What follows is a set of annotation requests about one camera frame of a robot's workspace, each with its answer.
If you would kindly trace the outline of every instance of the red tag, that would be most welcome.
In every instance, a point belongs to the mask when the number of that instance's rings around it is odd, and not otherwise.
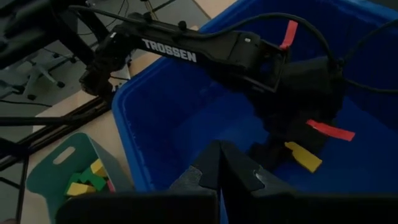
[[[282,42],[282,44],[279,46],[280,48],[286,49],[293,44],[294,36],[296,35],[297,31],[297,26],[298,26],[297,22],[289,21],[289,23],[287,24],[285,39]]]
[[[308,120],[307,124],[313,127],[314,129],[318,130],[320,133],[326,134],[327,136],[330,137],[351,141],[355,136],[354,132],[346,131],[340,128],[335,128],[324,123],[318,123],[312,119]]]

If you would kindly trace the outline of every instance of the yellow block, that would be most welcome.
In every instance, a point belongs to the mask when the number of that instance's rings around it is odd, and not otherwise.
[[[100,161],[100,159],[97,159],[94,163],[92,163],[90,168],[91,168],[92,173],[97,176],[100,176],[100,177],[107,176],[106,172],[105,172],[104,165],[102,165],[102,162]]]
[[[285,142],[285,146],[293,151],[295,160],[311,173],[314,173],[322,163],[321,159],[299,146],[296,142]]]
[[[68,189],[67,196],[77,196],[85,193],[93,193],[95,188],[85,184],[72,183]]]

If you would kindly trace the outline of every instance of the blue bin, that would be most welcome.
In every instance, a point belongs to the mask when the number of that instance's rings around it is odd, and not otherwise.
[[[213,19],[202,32],[221,30],[244,18],[286,12],[314,24],[342,56],[361,36],[398,17],[393,10],[367,1],[240,0]],[[275,44],[282,42],[287,21],[256,21],[250,30]],[[390,29],[374,37],[346,68],[348,78],[378,88],[398,88],[398,35]],[[323,55],[317,40],[299,26],[293,60]],[[275,174],[299,190],[312,192],[397,192],[398,98],[348,90],[337,126],[356,132],[353,141],[330,139],[310,174],[296,163]],[[242,94],[231,93],[192,64],[162,58],[116,94],[113,113],[136,189],[163,190],[177,179],[212,139],[233,141],[247,151],[268,133]]]

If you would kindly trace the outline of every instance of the green basket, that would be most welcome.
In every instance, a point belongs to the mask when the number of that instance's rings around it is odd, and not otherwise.
[[[74,151],[61,163],[55,164],[54,161],[71,147]],[[73,134],[37,164],[26,180],[28,190],[45,198],[51,223],[55,223],[57,210],[67,199],[65,189],[70,177],[76,172],[83,172],[98,158],[101,159],[115,191],[134,190],[119,162],[110,153],[87,134]]]

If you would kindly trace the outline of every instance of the black cable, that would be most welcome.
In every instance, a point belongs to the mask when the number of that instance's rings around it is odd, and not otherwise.
[[[125,16],[127,15],[127,12],[128,12],[128,10],[129,10],[129,8],[130,8],[130,3],[129,3],[128,0],[123,0],[122,4],[120,5],[120,8],[119,8],[118,15],[119,15],[120,12],[122,11],[123,6],[124,6],[124,3],[127,3],[126,10],[124,11],[124,17],[125,17]],[[114,24],[116,21],[117,21],[117,19],[114,18],[114,19],[112,20],[112,22],[110,22],[108,25],[105,25],[105,27],[108,28],[109,26],[111,26],[112,24]],[[88,32],[88,33],[83,33],[83,34],[78,34],[78,35],[91,35],[91,34],[93,34],[93,33],[92,33],[92,32]]]
[[[353,55],[374,35],[380,33],[381,31],[384,31],[387,28],[390,28],[394,25],[398,24],[398,19],[395,19],[393,21],[387,22],[385,24],[383,24],[382,26],[380,26],[377,29],[372,30],[370,33],[366,34],[364,37],[362,37],[361,40],[359,40],[354,47],[350,48],[350,50],[348,51],[348,53],[346,54],[346,56],[344,57],[344,63],[347,63],[347,61],[349,61]]]
[[[55,52],[53,50],[46,49],[45,47],[43,48],[43,50],[45,50],[46,52],[50,52],[51,54],[59,55],[59,56],[61,56],[63,58],[66,58],[66,59],[70,59],[67,56],[63,55],[63,54],[57,53],[57,52]]]
[[[0,103],[10,103],[10,104],[18,104],[18,105],[36,105],[36,106],[46,106],[52,107],[51,105],[46,105],[44,103],[28,103],[28,102],[15,102],[15,101],[8,101],[8,100],[0,100]]]
[[[378,27],[377,29],[372,30],[370,33],[366,34],[364,37],[361,38],[361,40],[359,40],[354,47],[350,48],[350,50],[348,51],[348,53],[346,54],[346,56],[343,59],[343,65],[346,65],[347,62],[349,60],[351,60],[354,56],[354,54],[374,35],[380,33],[381,31],[384,31],[387,28],[390,28],[394,25],[398,24],[398,19],[395,19],[393,21],[389,21],[385,24],[383,24],[382,26]],[[375,93],[385,93],[385,94],[397,94],[398,93],[398,89],[395,90],[388,90],[388,89],[380,89],[380,88],[374,88],[371,86],[367,86],[367,85],[363,85],[360,84],[356,81],[350,80],[345,78],[346,82],[348,82],[350,85],[353,85],[355,87],[358,88],[362,88],[364,90],[367,91],[371,91],[371,92],[375,92]]]
[[[347,78],[345,78],[345,81],[348,82],[350,85],[353,85],[353,86],[358,87],[358,88],[362,88],[362,89],[367,90],[367,91],[372,91],[372,92],[375,92],[375,93],[398,94],[398,90],[396,90],[396,89],[395,90],[388,90],[388,89],[374,88],[374,87],[371,87],[371,86],[367,86],[367,85],[363,85],[363,84],[357,83],[356,81],[353,81],[353,80],[350,80],[350,79],[347,79]]]
[[[92,8],[88,8],[88,7],[84,7],[84,6],[69,6],[69,9],[74,10],[74,11],[90,11],[90,12],[95,12],[98,14],[101,14],[103,16],[109,16],[115,19],[119,19],[121,21],[124,22],[130,22],[133,24],[137,24],[137,25],[144,25],[146,22],[143,22],[141,20],[138,19],[132,19],[132,18],[125,18],[122,16],[118,16],[115,14],[112,14],[110,12],[106,12],[106,11],[102,11],[99,9],[92,9]],[[324,38],[324,36],[321,34],[321,32],[311,23],[309,23],[308,21],[306,21],[305,19],[299,17],[299,16],[294,16],[294,15],[290,15],[290,14],[286,14],[286,13],[281,13],[281,12],[273,12],[273,13],[266,13],[266,14],[260,14],[258,16],[254,16],[254,17],[250,17],[248,19],[245,19],[243,21],[240,21],[234,25],[231,25],[219,32],[215,32],[212,34],[198,34],[198,35],[192,35],[192,34],[181,34],[182,37],[186,37],[186,38],[193,38],[193,39],[209,39],[209,38],[214,38],[220,35],[223,35],[227,32],[231,32],[232,30],[235,30],[243,25],[246,25],[252,21],[258,20],[258,19],[272,19],[272,18],[283,18],[283,19],[289,19],[291,21],[295,21],[301,25],[303,25],[307,30],[309,30],[315,37],[317,37],[318,41],[321,43],[321,46],[323,48],[323,50],[325,51],[326,55],[329,58],[329,61],[331,62],[335,62],[335,58],[329,48],[328,42],[326,41],[326,39]],[[154,26],[155,29],[162,31],[162,32],[168,32],[168,33],[174,33],[175,30],[172,29],[165,29],[163,27],[156,27]]]
[[[129,81],[129,79],[128,79],[128,78],[119,78],[119,77],[114,77],[114,76],[112,76],[112,75],[111,75],[111,78],[118,79],[118,80],[125,80],[125,81]]]
[[[161,5],[157,6],[157,7],[155,7],[155,8],[154,8],[154,12],[156,12],[156,11],[162,9],[162,8],[165,7],[165,6],[168,6],[169,4],[172,4],[173,2],[175,2],[175,0],[168,0],[167,2],[165,2],[165,3],[163,3],[163,4],[161,4]]]

